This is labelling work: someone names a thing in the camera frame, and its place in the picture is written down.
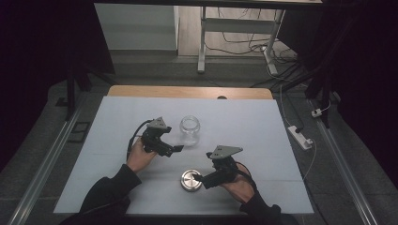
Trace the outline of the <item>black stand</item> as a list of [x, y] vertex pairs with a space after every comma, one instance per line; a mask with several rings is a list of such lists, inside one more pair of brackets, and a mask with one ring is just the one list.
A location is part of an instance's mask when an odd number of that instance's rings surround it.
[[66, 121], [69, 121], [77, 111], [75, 85], [78, 85], [79, 89], [83, 92], [91, 91], [92, 82], [89, 79], [89, 74], [95, 75], [110, 85], [116, 84], [116, 81], [109, 77], [110, 74], [115, 75], [113, 62], [110, 62], [104, 68], [92, 66], [84, 61], [72, 63], [67, 72], [66, 106], [68, 111]]
[[329, 128], [329, 93], [331, 91], [331, 62], [322, 62], [318, 67], [308, 71], [305, 75], [293, 80], [288, 85], [281, 86], [278, 91], [286, 92], [291, 88], [310, 80], [310, 84], [304, 91], [307, 99], [315, 99], [319, 93], [322, 93], [321, 98], [321, 115], [319, 118], [326, 128]]

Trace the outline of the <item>metal floor rail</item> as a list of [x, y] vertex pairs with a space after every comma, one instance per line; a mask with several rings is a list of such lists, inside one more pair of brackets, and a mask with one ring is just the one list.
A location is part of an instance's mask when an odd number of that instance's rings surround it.
[[19, 201], [7, 225], [24, 225], [27, 221], [35, 203], [38, 200], [39, 194], [43, 190], [54, 168], [55, 162], [59, 158], [61, 151], [68, 140], [69, 134], [71, 133], [77, 122], [77, 119], [81, 114], [82, 107], [84, 106], [87, 97], [87, 93], [82, 93], [79, 95], [75, 111], [72, 113], [69, 120], [63, 124], [63, 127], [59, 131], [55, 141], [51, 145], [50, 150], [47, 152], [45, 158], [38, 167], [38, 170], [36, 171], [21, 200]]
[[336, 164], [339, 174], [344, 181], [345, 186], [353, 199], [353, 203], [357, 208], [362, 223], [364, 225], [379, 225], [375, 217], [375, 213], [373, 212], [362, 189], [360, 188], [359, 183], [357, 182], [357, 179], [354, 177], [348, 163], [346, 162], [341, 148], [332, 133], [332, 130], [327, 128], [319, 117], [316, 117], [314, 121], [316, 122], [324, 142], [330, 151], [330, 154]]

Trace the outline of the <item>white desk frame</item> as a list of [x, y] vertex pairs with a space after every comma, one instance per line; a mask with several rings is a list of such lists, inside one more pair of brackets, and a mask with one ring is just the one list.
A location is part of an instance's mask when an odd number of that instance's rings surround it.
[[271, 75], [277, 75], [278, 71], [271, 57], [271, 52], [282, 23], [283, 14], [284, 11], [282, 9], [276, 9], [275, 18], [273, 21], [208, 18], [207, 8], [201, 7], [201, 33], [197, 72], [205, 72], [206, 32], [252, 33], [269, 35], [269, 42], [266, 47], [261, 48], [261, 51], [266, 60], [268, 72]]

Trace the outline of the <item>person's right hand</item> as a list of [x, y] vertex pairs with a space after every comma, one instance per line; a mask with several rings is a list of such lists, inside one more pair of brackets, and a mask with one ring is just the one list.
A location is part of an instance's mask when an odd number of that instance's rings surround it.
[[247, 168], [241, 164], [237, 163], [237, 168], [239, 173], [236, 179], [232, 183], [224, 183], [222, 187], [238, 202], [247, 203], [254, 195], [253, 186], [248, 179], [250, 176]]

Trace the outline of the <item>clear glass jar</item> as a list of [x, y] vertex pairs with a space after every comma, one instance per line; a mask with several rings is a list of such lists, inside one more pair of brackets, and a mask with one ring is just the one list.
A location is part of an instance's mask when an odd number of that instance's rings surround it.
[[193, 115], [187, 115], [182, 118], [179, 128], [181, 131], [181, 141], [186, 146], [195, 146], [199, 142], [198, 133], [201, 125], [199, 120]]

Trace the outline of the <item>wooden table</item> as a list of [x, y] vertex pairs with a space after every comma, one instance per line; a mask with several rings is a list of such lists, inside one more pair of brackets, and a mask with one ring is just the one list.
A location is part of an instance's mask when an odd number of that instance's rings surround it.
[[109, 97], [273, 99], [266, 88], [114, 85]]

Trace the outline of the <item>person's left hand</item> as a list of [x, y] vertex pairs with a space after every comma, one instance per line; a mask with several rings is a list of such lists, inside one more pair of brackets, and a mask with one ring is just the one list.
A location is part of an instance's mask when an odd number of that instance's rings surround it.
[[130, 149], [127, 166], [135, 173], [142, 171], [157, 155], [156, 152], [147, 153], [141, 139], [138, 139]]

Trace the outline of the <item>white table sheet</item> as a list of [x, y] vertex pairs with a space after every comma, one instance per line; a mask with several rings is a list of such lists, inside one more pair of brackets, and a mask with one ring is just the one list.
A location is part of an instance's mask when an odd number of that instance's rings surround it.
[[219, 145], [235, 146], [234, 159], [247, 166], [268, 205], [286, 214], [313, 211], [296, 158], [273, 99], [198, 99], [105, 97], [82, 151], [58, 200], [55, 212], [76, 213], [88, 190], [102, 177], [114, 176], [126, 160], [132, 134], [145, 120], [161, 117], [171, 132], [164, 142], [178, 145], [181, 120], [200, 122], [199, 142], [170, 157], [155, 157], [140, 172], [141, 185], [130, 194], [131, 215], [235, 215], [239, 204], [223, 188], [185, 190], [180, 177], [188, 169], [212, 173], [207, 153]]

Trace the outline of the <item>black floor plate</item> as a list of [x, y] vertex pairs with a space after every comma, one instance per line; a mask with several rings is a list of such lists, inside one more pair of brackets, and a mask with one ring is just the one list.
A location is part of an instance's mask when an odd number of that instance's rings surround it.
[[68, 143], [83, 143], [90, 127], [90, 122], [76, 122], [69, 134]]

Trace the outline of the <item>black curtain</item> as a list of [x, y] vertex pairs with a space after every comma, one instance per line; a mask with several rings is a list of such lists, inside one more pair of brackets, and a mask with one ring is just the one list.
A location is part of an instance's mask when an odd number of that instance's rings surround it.
[[398, 0], [323, 0], [329, 10], [287, 10], [279, 33], [307, 69], [356, 20], [332, 58], [338, 111], [398, 188]]
[[96, 0], [0, 0], [0, 172], [47, 102], [49, 88], [113, 74]]

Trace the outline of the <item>white power strip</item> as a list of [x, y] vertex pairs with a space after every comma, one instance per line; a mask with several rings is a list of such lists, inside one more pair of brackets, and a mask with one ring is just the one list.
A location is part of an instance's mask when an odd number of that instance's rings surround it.
[[297, 128], [296, 126], [290, 126], [287, 128], [287, 130], [296, 140], [302, 150], [306, 151], [313, 147], [313, 140], [305, 138], [304, 135], [301, 133], [300, 128]]

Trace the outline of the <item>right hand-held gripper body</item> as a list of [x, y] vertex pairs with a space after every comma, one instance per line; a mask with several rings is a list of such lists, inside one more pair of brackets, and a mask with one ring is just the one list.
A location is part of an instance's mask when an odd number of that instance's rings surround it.
[[237, 176], [237, 164], [232, 155], [241, 151], [241, 147], [218, 145], [212, 153], [207, 153], [215, 169], [215, 172], [207, 175], [207, 179], [218, 181], [220, 185], [233, 182]]

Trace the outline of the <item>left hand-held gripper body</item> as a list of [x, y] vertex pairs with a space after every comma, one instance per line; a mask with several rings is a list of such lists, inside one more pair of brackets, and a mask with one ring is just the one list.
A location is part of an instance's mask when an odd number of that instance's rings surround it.
[[142, 134], [142, 142], [147, 153], [156, 152], [159, 156], [170, 157], [173, 154], [174, 147], [161, 140], [164, 133], [163, 129], [168, 127], [162, 117], [150, 121]]

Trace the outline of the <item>round metal jar lid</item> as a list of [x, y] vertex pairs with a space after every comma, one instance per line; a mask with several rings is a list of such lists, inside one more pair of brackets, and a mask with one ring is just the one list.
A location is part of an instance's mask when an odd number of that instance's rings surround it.
[[195, 192], [201, 188], [202, 183], [194, 178], [195, 175], [200, 175], [200, 173], [194, 169], [189, 169], [182, 173], [180, 184], [184, 190]]

